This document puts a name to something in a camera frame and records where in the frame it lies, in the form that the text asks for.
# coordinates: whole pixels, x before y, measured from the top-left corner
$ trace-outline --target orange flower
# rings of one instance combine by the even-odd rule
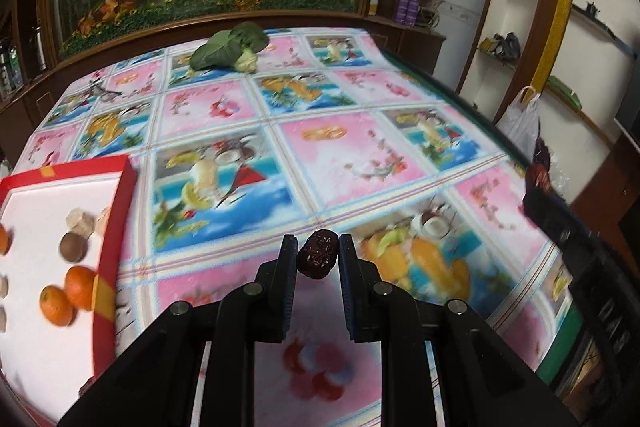
[[[94,16],[88,13],[78,21],[78,29],[82,35],[88,35],[95,26]]]
[[[100,6],[100,13],[103,21],[111,21],[116,18],[116,8],[118,0],[104,0],[104,4]]]
[[[120,9],[118,10],[118,13],[125,14],[126,12],[130,12],[131,10],[133,10],[133,2],[126,1],[120,3]]]

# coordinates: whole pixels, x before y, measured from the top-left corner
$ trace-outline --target spray can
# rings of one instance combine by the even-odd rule
[[[408,6],[409,0],[398,0],[398,3],[396,4],[396,14],[394,15],[395,22],[398,24],[404,24]]]
[[[409,0],[409,5],[406,9],[406,17],[404,18],[404,24],[407,26],[415,26],[415,22],[418,19],[418,12],[420,11],[420,1]]]

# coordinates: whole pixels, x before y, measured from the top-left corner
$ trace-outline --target red tray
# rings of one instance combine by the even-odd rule
[[[2,370],[41,425],[55,425],[78,389],[115,358],[115,285],[136,172],[125,155],[93,158],[9,176],[0,182],[0,221],[11,246],[0,257],[9,292],[0,333]],[[47,284],[64,285],[71,263],[58,253],[73,208],[97,214],[110,206],[104,238],[94,232],[78,264],[97,273],[93,311],[78,312],[66,328],[48,323],[38,296]]]

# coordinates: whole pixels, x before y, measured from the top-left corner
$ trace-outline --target white plastic bag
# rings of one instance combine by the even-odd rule
[[[535,94],[523,104],[522,97],[529,89]],[[540,94],[533,87],[523,87],[496,126],[529,160],[533,158],[540,132],[539,98]]]

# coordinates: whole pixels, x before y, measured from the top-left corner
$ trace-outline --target screw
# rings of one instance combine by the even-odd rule
[[[452,301],[449,301],[447,307],[456,315],[462,315],[464,312],[466,312],[465,301],[461,301],[460,299],[453,299]]]
[[[393,291],[394,287],[388,282],[376,282],[373,285],[373,291],[378,295],[389,295]]]
[[[245,284],[244,288],[242,289],[247,295],[260,295],[262,293],[262,290],[264,290],[259,282],[249,282]]]
[[[170,307],[169,310],[174,315],[182,315],[189,311],[189,303],[185,301],[175,301]]]

